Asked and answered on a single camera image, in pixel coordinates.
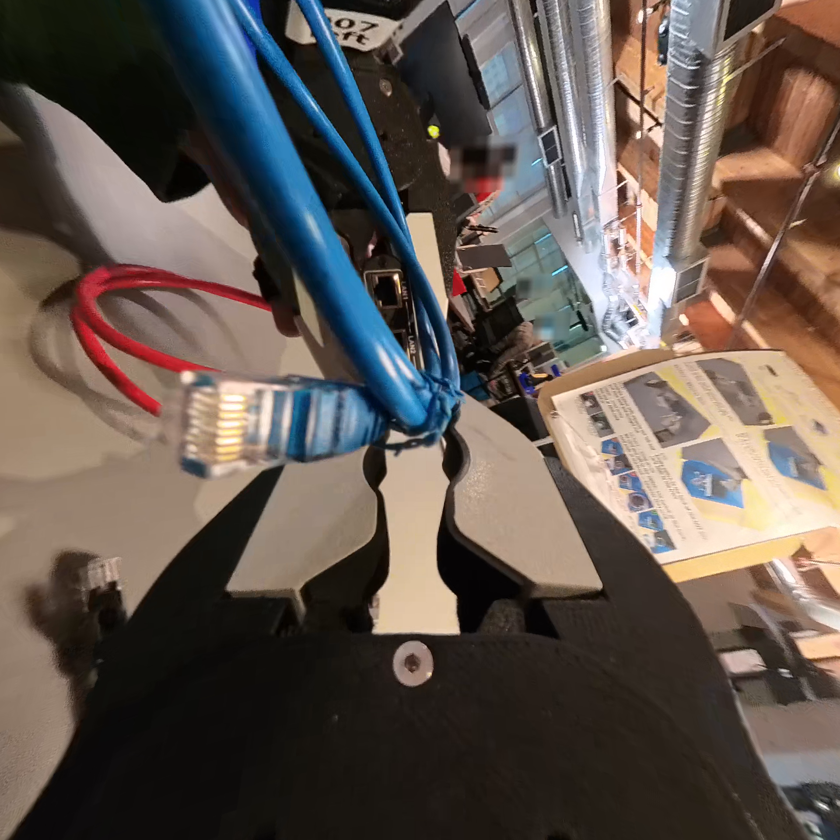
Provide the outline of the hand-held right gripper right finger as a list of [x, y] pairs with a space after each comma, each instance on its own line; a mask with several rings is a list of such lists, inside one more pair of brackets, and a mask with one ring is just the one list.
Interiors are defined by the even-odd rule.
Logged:
[[464, 403], [445, 437], [437, 570], [457, 607], [598, 596], [603, 582], [545, 457], [522, 432]]

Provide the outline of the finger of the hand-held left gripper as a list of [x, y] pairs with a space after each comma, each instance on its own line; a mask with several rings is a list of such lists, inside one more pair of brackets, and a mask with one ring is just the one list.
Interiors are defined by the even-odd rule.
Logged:
[[326, 346], [329, 343], [329, 324], [322, 317], [312, 296], [298, 276], [296, 271], [291, 273], [293, 283], [294, 307], [296, 310], [295, 323], [300, 336], [314, 346]]
[[446, 319], [454, 278], [453, 255], [445, 253], [445, 249], [438, 243], [434, 217], [431, 213], [408, 213], [406, 222], [419, 265]]

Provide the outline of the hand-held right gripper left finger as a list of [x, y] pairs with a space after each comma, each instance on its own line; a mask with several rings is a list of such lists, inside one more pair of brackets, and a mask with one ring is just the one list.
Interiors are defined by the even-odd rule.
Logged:
[[296, 611], [368, 602], [389, 570], [385, 475], [385, 453], [376, 447], [285, 467], [228, 593], [288, 599]]

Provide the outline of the black ethernet port box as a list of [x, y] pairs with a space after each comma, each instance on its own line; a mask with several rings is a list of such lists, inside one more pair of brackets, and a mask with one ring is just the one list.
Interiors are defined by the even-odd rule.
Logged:
[[362, 280], [378, 312], [409, 361], [423, 363], [419, 348], [412, 293], [400, 261], [392, 255], [370, 257], [363, 266]]

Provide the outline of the black metal pole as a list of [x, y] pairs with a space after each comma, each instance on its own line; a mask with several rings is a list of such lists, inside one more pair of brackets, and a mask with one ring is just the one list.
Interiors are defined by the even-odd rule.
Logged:
[[794, 223], [800, 221], [801, 210], [803, 209], [805, 201], [813, 189], [814, 184], [823, 174], [828, 161], [829, 153], [835, 143], [835, 140], [837, 139], [838, 133], [839, 115], [836, 115], [831, 129], [829, 129], [824, 141], [821, 143], [817, 153], [815, 154], [815, 157], [813, 157], [812, 161], [803, 170], [803, 177], [796, 193], [794, 194], [793, 203], [786, 212], [783, 222], [763, 259], [763, 263], [750, 288], [742, 309], [731, 326], [725, 350], [735, 350], [740, 344], [744, 324], [746, 321], [750, 320], [753, 310], [758, 303], [760, 293], [767, 285], [770, 276], [774, 271], [787, 235], [793, 228]]

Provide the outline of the silver ventilation duct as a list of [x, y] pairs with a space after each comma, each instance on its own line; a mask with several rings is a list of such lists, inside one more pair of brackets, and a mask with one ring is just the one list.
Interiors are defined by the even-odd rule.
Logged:
[[674, 1], [669, 9], [664, 138], [659, 156], [649, 327], [669, 343], [680, 305], [705, 271], [700, 238], [731, 96], [737, 47], [725, 45], [728, 2]]
[[617, 212], [610, 4], [509, 1], [507, 9], [555, 215], [589, 252]]

